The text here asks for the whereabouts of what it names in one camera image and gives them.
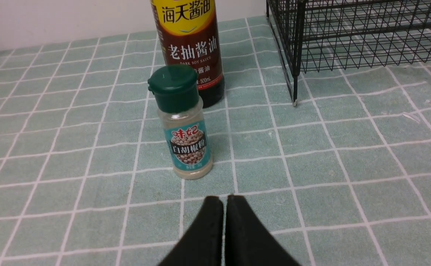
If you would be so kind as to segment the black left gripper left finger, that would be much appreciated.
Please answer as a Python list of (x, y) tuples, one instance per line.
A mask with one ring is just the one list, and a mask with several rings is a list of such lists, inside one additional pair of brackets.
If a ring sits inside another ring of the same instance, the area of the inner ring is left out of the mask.
[(219, 197), (207, 196), (199, 212), (160, 266), (220, 266), (224, 206)]

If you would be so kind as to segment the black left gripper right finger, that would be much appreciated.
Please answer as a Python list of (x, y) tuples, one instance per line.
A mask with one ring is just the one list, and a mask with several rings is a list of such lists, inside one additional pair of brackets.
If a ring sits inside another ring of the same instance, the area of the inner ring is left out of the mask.
[(226, 266), (299, 266), (251, 209), (246, 198), (229, 195), (225, 225)]

